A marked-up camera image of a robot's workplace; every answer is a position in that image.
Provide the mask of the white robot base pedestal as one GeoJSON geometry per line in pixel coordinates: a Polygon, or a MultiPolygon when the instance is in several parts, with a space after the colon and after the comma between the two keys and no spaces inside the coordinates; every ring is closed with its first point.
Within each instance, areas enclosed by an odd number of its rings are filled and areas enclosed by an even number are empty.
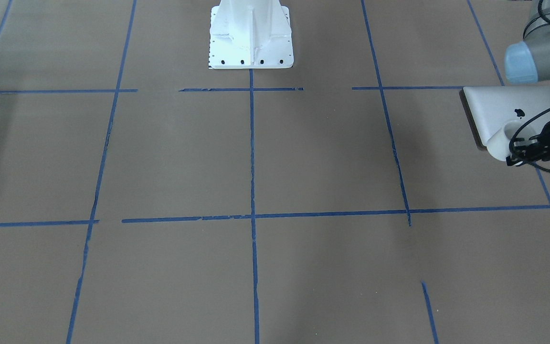
{"type": "Polygon", "coordinates": [[[291,68],[289,8],[279,0],[222,0],[210,12],[208,67],[291,68]]]}

